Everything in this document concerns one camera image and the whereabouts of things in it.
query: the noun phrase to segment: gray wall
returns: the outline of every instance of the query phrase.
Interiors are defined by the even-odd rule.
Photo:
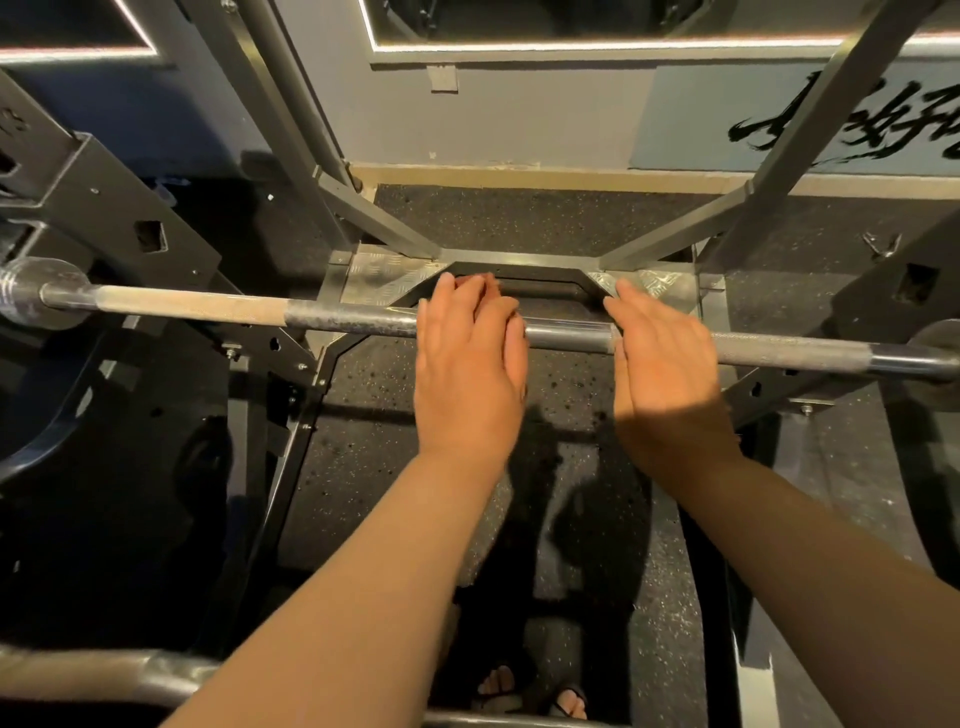
[[[371,68],[356,0],[276,4],[348,161],[627,168],[652,68],[468,67],[431,93],[424,68]]]

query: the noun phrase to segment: calligraphy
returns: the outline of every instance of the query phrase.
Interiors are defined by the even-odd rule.
[[[751,149],[766,152],[774,147],[813,90],[820,72],[806,77],[806,85],[778,115],[752,122],[744,119],[727,132],[731,142],[746,141]],[[868,97],[887,86],[880,79]],[[914,139],[927,133],[931,142],[960,133],[960,84],[935,88],[923,93],[923,84],[909,81],[903,89],[877,111],[858,109],[847,119],[839,141],[852,147],[854,154],[816,162],[850,162],[855,159],[886,159],[905,149]],[[960,159],[960,141],[941,153],[945,159]]]

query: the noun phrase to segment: led light strip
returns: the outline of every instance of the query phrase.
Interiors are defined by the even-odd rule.
[[[150,36],[134,17],[125,0],[112,0],[127,24],[143,41],[143,45],[121,45],[87,48],[0,48],[0,66],[26,63],[50,63],[63,61],[104,61],[108,59],[155,58],[159,52]]]
[[[525,51],[657,51],[703,50],[709,48],[834,48],[843,36],[747,36],[730,38],[688,38],[671,40],[596,40],[587,42],[532,41],[519,43],[378,43],[367,13],[365,0],[358,0],[367,38],[375,53],[516,53]],[[960,34],[923,33],[906,41],[907,46],[960,46]]]

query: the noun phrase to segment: feet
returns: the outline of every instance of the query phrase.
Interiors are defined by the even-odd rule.
[[[477,699],[473,703],[474,710],[482,713],[511,713],[519,710],[521,703],[519,695],[514,692],[515,689],[516,679],[510,668],[506,665],[496,667],[477,687]],[[554,700],[550,707],[550,715],[586,720],[587,703],[575,690],[566,688]]]
[[[487,679],[477,688],[478,695],[498,695],[503,692],[513,692],[516,688],[514,674],[506,665],[491,670]]]
[[[587,703],[577,694],[576,691],[567,688],[554,700],[555,709],[559,708],[566,717],[577,718],[578,720],[587,719]]]

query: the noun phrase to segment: diamond plate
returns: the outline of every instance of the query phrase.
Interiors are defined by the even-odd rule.
[[[617,279],[628,279],[637,287],[643,288],[655,299],[660,299],[683,313],[693,313],[699,309],[697,277],[693,273],[677,271],[625,271],[615,274],[605,271],[584,271],[587,276],[603,290],[616,295]]]
[[[393,305],[417,285],[438,275],[448,266],[449,263],[384,252],[379,245],[361,243],[350,262],[347,284],[340,301]]]

